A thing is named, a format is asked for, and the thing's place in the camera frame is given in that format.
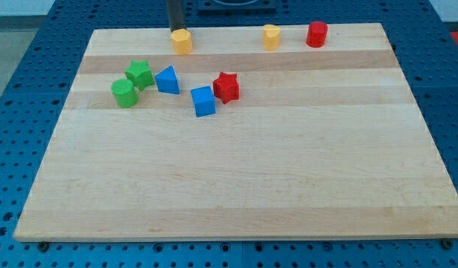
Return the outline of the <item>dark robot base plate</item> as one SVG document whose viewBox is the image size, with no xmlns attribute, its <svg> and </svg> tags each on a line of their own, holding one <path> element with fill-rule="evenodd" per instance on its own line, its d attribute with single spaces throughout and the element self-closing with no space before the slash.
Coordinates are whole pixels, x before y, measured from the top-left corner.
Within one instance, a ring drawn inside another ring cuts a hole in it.
<svg viewBox="0 0 458 268">
<path fill-rule="evenodd" d="M 198 13 L 276 11 L 278 0 L 196 0 Z"/>
</svg>

